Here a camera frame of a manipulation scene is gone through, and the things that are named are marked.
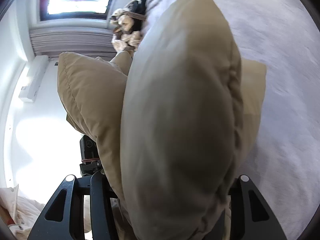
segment pile of clothes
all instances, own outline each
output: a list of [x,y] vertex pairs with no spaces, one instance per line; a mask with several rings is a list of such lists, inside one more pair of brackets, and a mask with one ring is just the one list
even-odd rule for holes
[[111,42],[116,52],[128,51],[133,56],[137,51],[142,40],[142,23],[146,20],[146,1],[132,0],[111,15],[110,23],[116,26]]

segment mattress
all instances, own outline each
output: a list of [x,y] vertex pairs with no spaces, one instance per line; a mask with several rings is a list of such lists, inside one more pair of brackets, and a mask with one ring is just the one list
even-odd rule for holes
[[[147,1],[143,34],[174,1]],[[299,0],[214,1],[241,56],[268,68],[258,138],[239,175],[252,179],[295,240],[320,203],[319,30]]]

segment white bed sheet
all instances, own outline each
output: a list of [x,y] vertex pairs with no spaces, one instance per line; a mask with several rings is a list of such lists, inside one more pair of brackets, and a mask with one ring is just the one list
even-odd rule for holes
[[[144,34],[174,1],[147,1]],[[320,203],[320,33],[299,0],[214,1],[242,57],[268,67],[259,135],[239,174],[295,240]]]

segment white wall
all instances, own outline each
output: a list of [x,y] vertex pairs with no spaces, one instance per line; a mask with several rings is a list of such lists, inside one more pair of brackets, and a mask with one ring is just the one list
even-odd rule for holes
[[[109,9],[109,15],[113,13],[115,9],[122,8],[131,0],[112,0],[112,4]],[[39,17],[39,0],[29,0],[29,28],[30,30],[51,28],[51,27],[66,27],[66,26],[79,26],[79,27],[92,27],[111,29],[106,20],[101,19],[56,19],[49,21],[40,21]]]
[[6,186],[4,132],[11,98],[23,68],[34,59],[26,4],[15,0],[0,21],[0,187]]
[[49,63],[36,101],[16,103],[12,126],[13,183],[19,184],[22,195],[40,203],[49,200],[67,175],[81,176],[82,135],[66,121],[55,62]]

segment dark window frame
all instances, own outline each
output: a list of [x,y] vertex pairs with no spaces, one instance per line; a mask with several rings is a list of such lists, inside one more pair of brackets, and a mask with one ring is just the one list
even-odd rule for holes
[[89,18],[89,19],[107,19],[109,7],[112,0],[109,0],[105,13],[95,12],[67,12],[59,14],[49,14],[48,5],[49,0],[40,0],[40,21],[54,20],[54,19],[66,19],[66,18]]

